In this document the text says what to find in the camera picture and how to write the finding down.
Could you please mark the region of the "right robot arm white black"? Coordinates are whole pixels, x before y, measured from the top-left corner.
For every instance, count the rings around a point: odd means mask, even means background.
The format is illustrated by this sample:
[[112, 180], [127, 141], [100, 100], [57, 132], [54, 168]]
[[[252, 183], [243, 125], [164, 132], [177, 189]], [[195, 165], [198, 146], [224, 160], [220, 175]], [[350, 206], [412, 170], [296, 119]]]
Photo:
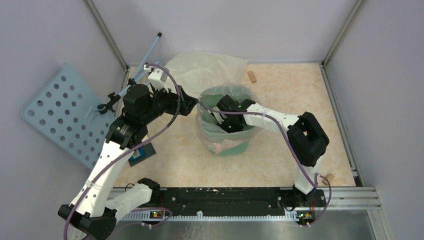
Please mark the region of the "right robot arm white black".
[[293, 200], [299, 206], [307, 206], [313, 200], [313, 191], [318, 186], [319, 165], [330, 139], [312, 113], [282, 113], [251, 99], [238, 102], [229, 95], [222, 97], [215, 107], [208, 107], [207, 111], [217, 120], [218, 126], [228, 133], [240, 132], [245, 127], [280, 133], [298, 169], [293, 185]]

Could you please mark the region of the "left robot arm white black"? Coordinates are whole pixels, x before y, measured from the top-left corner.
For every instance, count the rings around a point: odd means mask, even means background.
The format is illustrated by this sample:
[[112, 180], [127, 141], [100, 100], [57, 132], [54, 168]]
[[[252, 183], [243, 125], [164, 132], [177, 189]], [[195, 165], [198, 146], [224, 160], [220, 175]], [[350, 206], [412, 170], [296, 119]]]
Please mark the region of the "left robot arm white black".
[[84, 186], [58, 210], [65, 220], [64, 239], [105, 240], [125, 215], [141, 205], [154, 207], [160, 202], [159, 184], [147, 178], [114, 198], [109, 195], [134, 152], [151, 142], [148, 124], [165, 113], [173, 119], [187, 116], [197, 103], [198, 99], [187, 95], [181, 86], [176, 87], [176, 92], [165, 88], [150, 90], [144, 84], [129, 87], [123, 96], [121, 115], [110, 125]]

